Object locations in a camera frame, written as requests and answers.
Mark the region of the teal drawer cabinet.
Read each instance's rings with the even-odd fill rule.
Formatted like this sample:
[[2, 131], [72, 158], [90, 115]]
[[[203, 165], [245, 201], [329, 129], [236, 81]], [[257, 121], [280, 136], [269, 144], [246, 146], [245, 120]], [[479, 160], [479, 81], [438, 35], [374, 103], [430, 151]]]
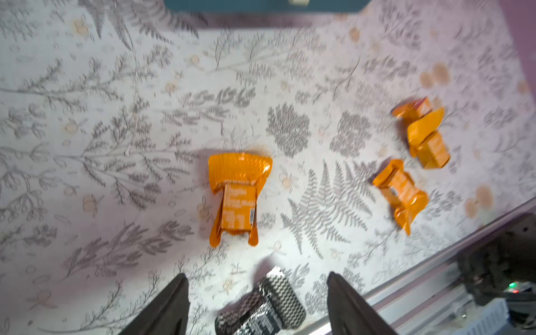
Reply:
[[217, 14], [357, 13], [369, 0], [165, 0], [172, 11]]

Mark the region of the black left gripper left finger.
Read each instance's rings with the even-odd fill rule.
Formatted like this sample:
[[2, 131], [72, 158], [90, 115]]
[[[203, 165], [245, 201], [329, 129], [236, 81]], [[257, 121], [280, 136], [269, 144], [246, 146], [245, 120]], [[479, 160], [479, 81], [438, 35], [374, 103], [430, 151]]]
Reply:
[[190, 308], [188, 288], [186, 275], [178, 274], [120, 335], [185, 334]]

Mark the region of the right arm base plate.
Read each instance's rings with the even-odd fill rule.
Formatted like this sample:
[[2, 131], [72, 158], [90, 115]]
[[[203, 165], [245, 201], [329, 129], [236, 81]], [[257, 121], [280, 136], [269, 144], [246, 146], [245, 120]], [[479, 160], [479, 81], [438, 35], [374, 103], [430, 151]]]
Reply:
[[484, 307], [503, 300], [508, 320], [535, 329], [535, 215], [523, 213], [457, 256], [463, 284]]

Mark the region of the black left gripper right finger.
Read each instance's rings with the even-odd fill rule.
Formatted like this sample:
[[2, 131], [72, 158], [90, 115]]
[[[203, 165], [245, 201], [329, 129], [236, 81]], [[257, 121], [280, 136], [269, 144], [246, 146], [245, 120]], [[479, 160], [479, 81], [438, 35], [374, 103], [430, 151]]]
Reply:
[[342, 275], [330, 272], [327, 288], [327, 309], [333, 335], [396, 335]]

